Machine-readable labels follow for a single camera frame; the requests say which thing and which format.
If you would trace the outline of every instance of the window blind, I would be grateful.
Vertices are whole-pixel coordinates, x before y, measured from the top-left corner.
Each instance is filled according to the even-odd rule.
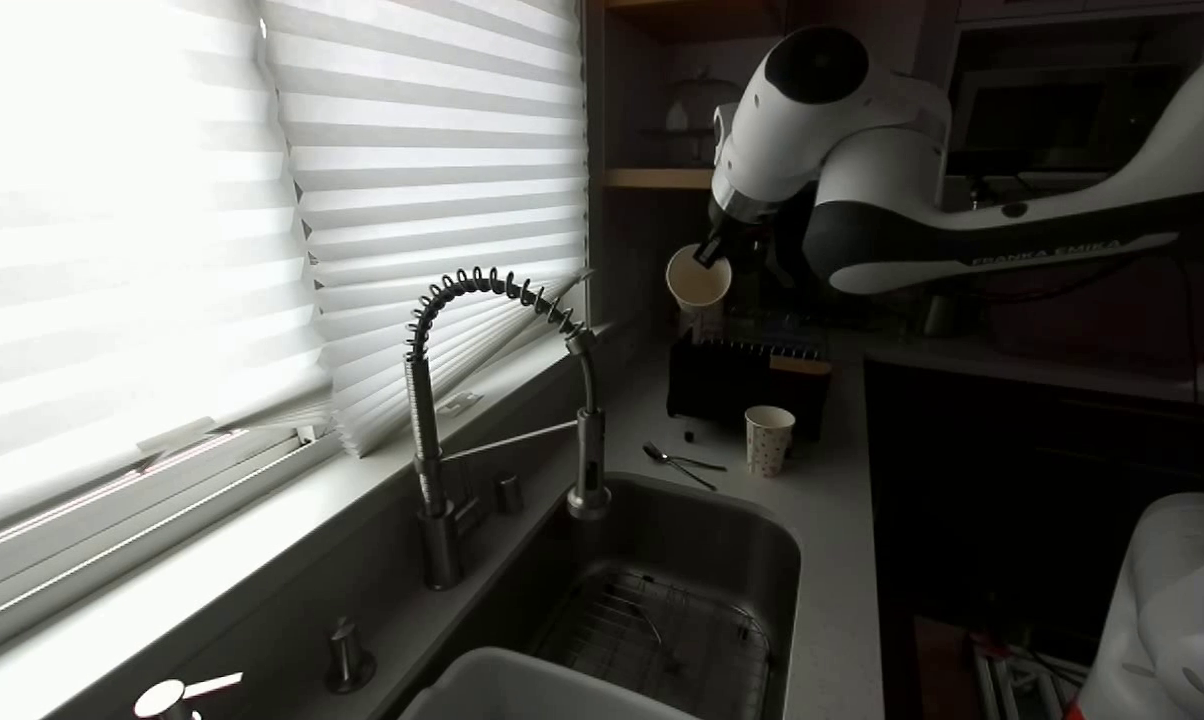
[[[0,518],[329,388],[250,0],[0,1]]]
[[[334,419],[364,455],[406,425],[405,325],[430,283],[496,266],[551,296],[583,268],[576,4],[264,0],[262,17]],[[452,302],[430,334],[433,395],[535,320],[507,299]]]

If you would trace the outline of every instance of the spoon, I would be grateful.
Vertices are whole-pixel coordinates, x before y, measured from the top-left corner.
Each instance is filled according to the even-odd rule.
[[[653,443],[653,442],[648,441],[647,443],[643,443],[642,450],[645,452],[649,458],[651,458],[651,460],[654,460],[656,462],[660,462],[661,465],[672,465],[672,466],[674,466],[674,468],[679,470],[681,474],[685,474],[687,478],[694,479],[698,484],[702,484],[702,486],[707,486],[713,492],[718,491],[718,488],[713,486],[712,483],[702,479],[700,476],[692,473],[692,471],[683,468],[683,466],[678,462],[678,460],[685,460],[685,459],[683,459],[683,458],[674,458],[674,456],[671,456],[671,455],[665,455],[660,450],[660,448],[656,447],[656,443]],[[706,466],[708,466],[708,468],[726,470],[726,468],[722,468],[721,465],[708,465],[707,462],[698,462],[698,461],[695,461],[695,460],[689,460],[689,461],[690,462],[695,462],[697,465],[706,465]]]

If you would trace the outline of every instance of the dish basin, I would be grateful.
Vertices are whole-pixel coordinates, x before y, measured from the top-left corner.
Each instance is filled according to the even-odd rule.
[[[762,511],[607,476],[606,519],[556,509],[429,657],[390,718],[447,666],[507,648],[702,720],[780,720],[799,551]]]
[[[694,720],[639,694],[574,671],[484,647],[424,689],[402,720]]]

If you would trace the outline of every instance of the coiled spring faucet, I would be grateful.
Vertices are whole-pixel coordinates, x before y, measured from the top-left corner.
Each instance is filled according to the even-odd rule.
[[[413,309],[415,321],[407,325],[411,350],[405,358],[406,391],[411,405],[411,432],[415,435],[415,473],[420,478],[421,506],[417,512],[424,548],[424,583],[432,589],[454,588],[464,578],[460,563],[460,538],[456,525],[456,506],[445,496],[442,486],[442,465],[447,460],[474,455],[488,447],[508,445],[510,442],[538,437],[555,429],[576,427],[579,436],[580,465],[576,485],[566,492],[567,511],[579,520],[597,520],[606,515],[610,506],[610,491],[602,484],[604,417],[597,406],[594,358],[590,355],[597,337],[584,327],[584,323],[571,321],[571,309],[559,309],[557,300],[544,299],[544,288],[530,291],[530,281],[520,285],[514,275],[500,278],[496,268],[486,275],[482,268],[473,273],[458,270],[456,277],[443,275],[441,284],[429,287],[430,295],[420,296],[419,309]],[[438,443],[437,415],[433,413],[433,383],[429,378],[427,347],[429,329],[448,302],[470,293],[494,293],[521,302],[537,315],[545,315],[548,324],[556,325],[566,337],[566,350],[579,358],[584,373],[584,407],[576,413],[574,423],[538,430],[515,438],[473,448],[462,454],[443,456]]]

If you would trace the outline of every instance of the white paper cup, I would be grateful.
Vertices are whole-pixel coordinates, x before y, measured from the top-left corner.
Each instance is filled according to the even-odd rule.
[[[748,426],[749,474],[774,478],[784,466],[784,454],[793,442],[793,413],[771,405],[755,405],[744,411]]]
[[[698,343],[706,337],[721,336],[722,299],[731,288],[731,264],[720,258],[712,268],[704,268],[695,261],[695,247],[689,244],[675,252],[665,270],[665,283],[681,311],[678,336],[690,327],[690,340]]]

